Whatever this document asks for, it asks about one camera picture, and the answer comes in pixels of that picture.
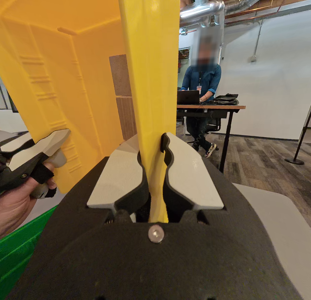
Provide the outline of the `person's left hand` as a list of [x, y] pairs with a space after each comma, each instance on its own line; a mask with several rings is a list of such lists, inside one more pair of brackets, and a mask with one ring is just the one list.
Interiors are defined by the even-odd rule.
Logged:
[[29, 177], [22, 185], [7, 190], [0, 197], [0, 239], [17, 229], [29, 216], [37, 199], [31, 194], [39, 183]]

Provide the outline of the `black sign stand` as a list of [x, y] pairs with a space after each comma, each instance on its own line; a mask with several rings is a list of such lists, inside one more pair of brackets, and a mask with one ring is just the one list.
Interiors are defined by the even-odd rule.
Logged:
[[302, 127], [295, 155], [293, 158], [285, 158], [286, 162], [294, 164], [294, 165], [304, 165], [305, 164], [304, 161], [298, 159], [298, 154], [299, 154], [299, 151], [301, 149], [301, 145], [303, 143], [306, 131], [311, 129], [311, 127], [309, 126], [310, 120], [311, 120], [311, 107], [309, 108], [309, 111], [308, 111], [308, 114], [306, 116], [304, 125]]

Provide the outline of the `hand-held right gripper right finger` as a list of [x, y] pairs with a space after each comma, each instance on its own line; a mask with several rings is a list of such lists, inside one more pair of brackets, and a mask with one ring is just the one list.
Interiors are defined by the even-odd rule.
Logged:
[[224, 203], [200, 154], [170, 132], [161, 136], [167, 166], [163, 200], [168, 220], [177, 223], [187, 210], [223, 210]]

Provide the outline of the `silver ventilation duct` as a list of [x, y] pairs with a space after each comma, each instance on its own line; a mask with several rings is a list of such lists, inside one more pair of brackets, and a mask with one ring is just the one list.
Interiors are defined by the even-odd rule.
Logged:
[[223, 25], [227, 15], [240, 13], [259, 0], [195, 0], [180, 11], [180, 28], [205, 23], [210, 16], [216, 16], [216, 25]]

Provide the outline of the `green plastic box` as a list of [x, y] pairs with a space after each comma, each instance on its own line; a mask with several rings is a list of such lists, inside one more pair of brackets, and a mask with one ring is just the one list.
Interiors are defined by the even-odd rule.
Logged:
[[57, 206], [0, 240], [0, 299], [10, 293], [33, 255], [35, 246]]

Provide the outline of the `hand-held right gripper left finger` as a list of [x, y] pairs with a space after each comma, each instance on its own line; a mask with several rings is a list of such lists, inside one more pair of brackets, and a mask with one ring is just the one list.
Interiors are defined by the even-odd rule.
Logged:
[[138, 135], [134, 135], [109, 156], [87, 201], [92, 209], [126, 210], [132, 221], [148, 220], [149, 186], [142, 165]]

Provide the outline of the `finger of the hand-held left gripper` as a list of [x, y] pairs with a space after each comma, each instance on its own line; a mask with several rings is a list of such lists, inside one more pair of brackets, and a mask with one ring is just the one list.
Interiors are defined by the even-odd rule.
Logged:
[[15, 154], [34, 146], [35, 142], [29, 132], [17, 134], [12, 138], [0, 142], [0, 154], [6, 159]]
[[60, 150], [61, 146], [70, 134], [71, 131], [69, 129], [56, 130], [52, 132], [49, 136], [39, 140], [32, 147], [16, 153], [8, 164], [9, 169], [11, 171], [16, 170], [18, 167], [24, 165], [40, 153], [43, 153], [50, 158], [55, 155], [58, 150]]

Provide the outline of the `metal wall conduit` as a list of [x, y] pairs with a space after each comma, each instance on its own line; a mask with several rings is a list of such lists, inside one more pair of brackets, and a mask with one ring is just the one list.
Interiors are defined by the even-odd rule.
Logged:
[[251, 57], [251, 59], [250, 59], [251, 63], [254, 63], [254, 62], [257, 61], [257, 56], [256, 56], [256, 54], [257, 54], [257, 50], [258, 50], [259, 39], [260, 39], [260, 36], [261, 36], [261, 31], [262, 31], [263, 22], [264, 22], [264, 19], [262, 19], [261, 22], [260, 22], [259, 31], [258, 31], [256, 43], [255, 43], [254, 52], [253, 52], [253, 55], [252, 55], [252, 57]]

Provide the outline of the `wooden desk with black legs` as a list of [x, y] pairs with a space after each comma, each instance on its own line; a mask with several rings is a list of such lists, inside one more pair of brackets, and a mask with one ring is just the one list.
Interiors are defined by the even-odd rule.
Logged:
[[211, 104], [208, 104], [208, 105], [177, 105], [177, 109], [182, 109], [182, 111], [177, 111], [177, 116], [180, 116], [180, 117], [191, 117], [191, 116], [208, 117], [207, 115], [208, 112], [204, 112], [204, 110], [225, 111], [226, 113], [229, 113], [229, 118], [228, 118], [226, 133], [225, 133], [225, 140], [223, 143], [223, 150], [222, 150], [221, 160], [219, 164], [219, 171], [223, 173], [225, 162], [226, 162], [233, 114], [238, 113], [240, 110], [246, 109], [246, 106], [245, 105], [211, 105]]

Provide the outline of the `group of large plain wooden blocks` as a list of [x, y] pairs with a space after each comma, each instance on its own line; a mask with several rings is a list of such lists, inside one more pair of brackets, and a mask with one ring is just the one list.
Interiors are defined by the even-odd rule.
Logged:
[[137, 134], [126, 54], [109, 57], [123, 140]]

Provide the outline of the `yellow plastic box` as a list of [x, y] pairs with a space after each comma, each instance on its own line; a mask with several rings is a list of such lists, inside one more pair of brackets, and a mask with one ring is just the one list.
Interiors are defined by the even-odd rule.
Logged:
[[109, 57], [126, 54], [150, 222], [168, 222], [160, 139], [175, 134], [180, 0], [1, 0], [1, 78], [35, 142], [69, 129], [68, 192], [123, 140]]

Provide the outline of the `black laptop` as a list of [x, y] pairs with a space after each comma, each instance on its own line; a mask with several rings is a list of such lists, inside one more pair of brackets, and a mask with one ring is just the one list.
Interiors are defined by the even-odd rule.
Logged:
[[199, 105], [199, 90], [179, 90], [177, 91], [177, 105]]

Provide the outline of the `black bag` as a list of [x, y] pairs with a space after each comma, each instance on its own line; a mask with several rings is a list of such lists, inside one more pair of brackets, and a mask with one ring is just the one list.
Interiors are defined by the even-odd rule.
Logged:
[[207, 104], [211, 105], [224, 105], [224, 106], [236, 106], [239, 105], [238, 94], [226, 94], [215, 97], [212, 100], [207, 101]]

